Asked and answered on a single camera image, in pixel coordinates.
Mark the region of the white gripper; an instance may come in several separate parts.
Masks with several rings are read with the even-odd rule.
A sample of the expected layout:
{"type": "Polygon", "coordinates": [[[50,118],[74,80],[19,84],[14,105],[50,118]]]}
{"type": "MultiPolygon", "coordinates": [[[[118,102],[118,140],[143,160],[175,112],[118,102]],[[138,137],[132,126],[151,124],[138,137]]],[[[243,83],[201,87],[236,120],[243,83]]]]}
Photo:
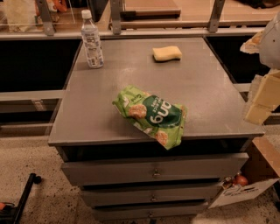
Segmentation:
{"type": "Polygon", "coordinates": [[[259,53],[261,63],[272,68],[264,76],[256,75],[248,92],[244,120],[260,125],[280,105],[280,11],[263,31],[243,43],[240,51],[259,53]]]}

